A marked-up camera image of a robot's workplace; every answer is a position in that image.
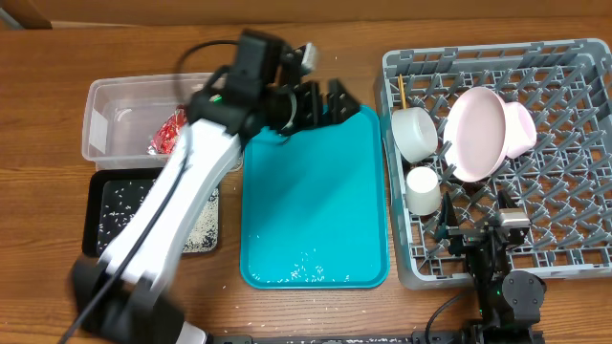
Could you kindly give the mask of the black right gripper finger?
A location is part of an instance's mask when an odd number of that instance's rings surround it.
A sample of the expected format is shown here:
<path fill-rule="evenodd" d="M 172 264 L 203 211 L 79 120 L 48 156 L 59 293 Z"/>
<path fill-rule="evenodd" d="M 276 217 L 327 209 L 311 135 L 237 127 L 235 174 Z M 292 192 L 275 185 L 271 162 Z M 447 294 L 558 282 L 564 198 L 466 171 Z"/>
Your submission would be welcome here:
<path fill-rule="evenodd" d="M 499 189 L 497 191 L 497 206 L 499 209 L 518 208 L 518 205 L 505 189 Z"/>
<path fill-rule="evenodd" d="M 448 192 L 444 194 L 441 203 L 441 210 L 438 217 L 434 240 L 440 242 L 443 239 L 450 239 L 459 233 L 459 225 L 456 219 L 454 206 Z"/>

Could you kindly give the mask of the white round plate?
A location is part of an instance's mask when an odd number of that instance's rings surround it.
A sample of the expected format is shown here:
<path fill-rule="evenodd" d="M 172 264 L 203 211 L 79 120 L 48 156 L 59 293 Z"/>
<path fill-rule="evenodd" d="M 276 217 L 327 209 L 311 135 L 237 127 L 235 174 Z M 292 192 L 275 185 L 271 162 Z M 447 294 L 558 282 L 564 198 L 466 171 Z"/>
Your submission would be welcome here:
<path fill-rule="evenodd" d="M 489 177 L 505 159 L 507 144 L 504 102 L 490 89 L 475 87 L 457 98 L 448 113 L 443 141 L 453 175 L 473 183 Z"/>

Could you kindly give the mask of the pink bowl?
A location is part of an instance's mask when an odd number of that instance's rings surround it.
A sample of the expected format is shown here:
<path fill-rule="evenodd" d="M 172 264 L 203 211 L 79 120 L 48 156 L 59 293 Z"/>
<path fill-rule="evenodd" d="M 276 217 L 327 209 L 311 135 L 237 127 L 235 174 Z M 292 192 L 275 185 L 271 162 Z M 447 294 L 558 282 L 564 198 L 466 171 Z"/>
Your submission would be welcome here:
<path fill-rule="evenodd" d="M 515 159 L 536 145 L 536 126 L 527 108 L 519 102 L 505 104 L 506 156 Z"/>

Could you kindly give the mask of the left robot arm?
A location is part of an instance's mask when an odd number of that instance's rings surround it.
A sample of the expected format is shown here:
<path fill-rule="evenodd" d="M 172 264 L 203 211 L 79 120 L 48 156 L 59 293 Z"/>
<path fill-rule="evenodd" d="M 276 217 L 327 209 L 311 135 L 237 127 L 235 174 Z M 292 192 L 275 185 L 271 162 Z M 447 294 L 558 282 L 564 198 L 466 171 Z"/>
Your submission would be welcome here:
<path fill-rule="evenodd" d="M 82 329 L 114 343 L 208 343 L 166 292 L 184 245 L 213 189 L 263 128 L 290 137 L 344 123 L 361 109 L 337 79 L 277 85 L 223 73 L 186 107 L 174 153 L 134 217 L 95 264 L 72 269 L 78 316 L 61 336 Z"/>

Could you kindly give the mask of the grey bowl with rice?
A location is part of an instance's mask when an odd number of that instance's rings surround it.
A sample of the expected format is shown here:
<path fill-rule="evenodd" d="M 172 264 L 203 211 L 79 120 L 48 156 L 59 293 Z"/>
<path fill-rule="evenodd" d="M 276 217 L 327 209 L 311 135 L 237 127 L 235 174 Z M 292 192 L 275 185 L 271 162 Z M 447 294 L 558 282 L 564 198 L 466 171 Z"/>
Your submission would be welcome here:
<path fill-rule="evenodd" d="M 402 157 L 410 163 L 424 160 L 438 147 L 436 127 L 423 108 L 395 111 L 391 116 L 391 129 Z"/>

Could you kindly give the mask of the white cup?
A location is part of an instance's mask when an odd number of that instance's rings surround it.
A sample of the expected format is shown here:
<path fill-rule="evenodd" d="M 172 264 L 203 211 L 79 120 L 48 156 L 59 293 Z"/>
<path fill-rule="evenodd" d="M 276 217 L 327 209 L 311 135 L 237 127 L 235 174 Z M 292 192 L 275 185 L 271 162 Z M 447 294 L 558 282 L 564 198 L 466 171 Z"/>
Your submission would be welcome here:
<path fill-rule="evenodd" d="M 441 189 L 437 174 L 431 168 L 411 169 L 405 179 L 408 210 L 419 216 L 434 213 L 441 204 Z"/>

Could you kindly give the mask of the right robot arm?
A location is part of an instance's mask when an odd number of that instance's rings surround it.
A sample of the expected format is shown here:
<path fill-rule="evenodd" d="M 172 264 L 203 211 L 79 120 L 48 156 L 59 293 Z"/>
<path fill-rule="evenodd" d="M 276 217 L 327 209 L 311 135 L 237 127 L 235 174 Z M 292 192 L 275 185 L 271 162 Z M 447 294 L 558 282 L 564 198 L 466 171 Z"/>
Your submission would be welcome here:
<path fill-rule="evenodd" d="M 449 241 L 448 253 L 465 258 L 481 318 L 456 332 L 431 331 L 437 316 L 464 296 L 460 293 L 429 318 L 426 343 L 544 344 L 543 333 L 533 325 L 541 318 L 546 283 L 533 273 L 511 269 L 508 263 L 509 250 L 524 244 L 532 223 L 506 191 L 497 194 L 497 205 L 494 216 L 481 226 L 462 228 L 450 195 L 444 195 L 434 239 Z"/>

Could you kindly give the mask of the red wrapper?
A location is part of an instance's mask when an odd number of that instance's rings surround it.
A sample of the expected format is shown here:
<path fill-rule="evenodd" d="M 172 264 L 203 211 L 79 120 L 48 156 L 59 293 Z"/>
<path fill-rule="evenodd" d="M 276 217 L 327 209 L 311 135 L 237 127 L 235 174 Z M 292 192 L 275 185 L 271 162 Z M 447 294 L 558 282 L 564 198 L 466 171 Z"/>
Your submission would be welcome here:
<path fill-rule="evenodd" d="M 147 148 L 147 153 L 149 155 L 171 154 L 186 123 L 186 108 L 183 105 L 178 105 L 173 114 L 153 136 Z"/>

